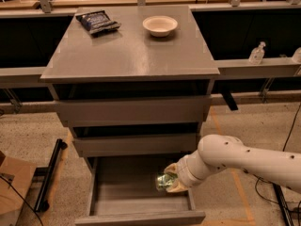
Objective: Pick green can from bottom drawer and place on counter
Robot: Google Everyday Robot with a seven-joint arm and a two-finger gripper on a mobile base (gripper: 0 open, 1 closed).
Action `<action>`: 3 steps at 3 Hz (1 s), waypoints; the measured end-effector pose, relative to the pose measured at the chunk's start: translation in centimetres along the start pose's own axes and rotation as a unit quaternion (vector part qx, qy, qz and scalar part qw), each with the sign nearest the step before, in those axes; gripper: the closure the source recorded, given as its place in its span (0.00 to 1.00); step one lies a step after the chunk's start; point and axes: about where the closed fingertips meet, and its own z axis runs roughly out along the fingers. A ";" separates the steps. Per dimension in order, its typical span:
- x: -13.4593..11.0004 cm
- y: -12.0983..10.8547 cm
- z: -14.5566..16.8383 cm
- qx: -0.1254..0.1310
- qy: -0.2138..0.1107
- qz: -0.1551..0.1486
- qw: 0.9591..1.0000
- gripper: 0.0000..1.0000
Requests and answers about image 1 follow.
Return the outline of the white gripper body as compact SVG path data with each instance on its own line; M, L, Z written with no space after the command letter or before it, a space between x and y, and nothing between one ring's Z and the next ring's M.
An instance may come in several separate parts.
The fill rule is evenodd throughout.
M198 186L206 178L206 166L196 153L185 155L176 165L178 179L184 186Z

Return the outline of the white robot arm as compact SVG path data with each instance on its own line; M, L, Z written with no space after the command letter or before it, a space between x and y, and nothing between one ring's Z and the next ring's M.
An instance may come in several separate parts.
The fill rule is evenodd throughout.
M198 148L167 166L164 173L177 178L166 189L178 193L202 184L228 168L244 170L274 184L301 192L301 154L246 147L237 137L208 135Z

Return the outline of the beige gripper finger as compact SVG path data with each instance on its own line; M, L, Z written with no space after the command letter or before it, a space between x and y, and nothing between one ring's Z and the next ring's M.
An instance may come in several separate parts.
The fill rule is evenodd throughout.
M168 165L165 169L164 169L164 173L168 173L168 174L177 174L178 173L178 167L176 163L172 163L170 165Z
M169 186L166 191L168 193L180 193L187 191L188 187L179 182L178 180L174 181L171 186Z

